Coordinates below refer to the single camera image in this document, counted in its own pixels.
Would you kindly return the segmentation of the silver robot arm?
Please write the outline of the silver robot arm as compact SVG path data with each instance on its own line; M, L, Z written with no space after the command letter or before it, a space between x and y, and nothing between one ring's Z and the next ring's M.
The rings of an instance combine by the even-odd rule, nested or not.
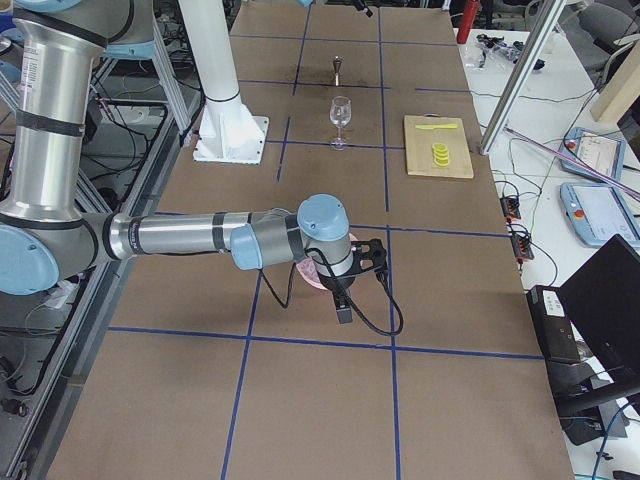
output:
M343 204L328 194L304 200L296 212L80 212L76 183L93 63L103 55L151 57L153 5L18 1L13 20L24 51L11 186L1 203L4 293L30 295L96 265L141 255L227 253L242 270L308 258L347 323L360 313L349 294L355 278L371 271L386 281L381 241L352 241Z

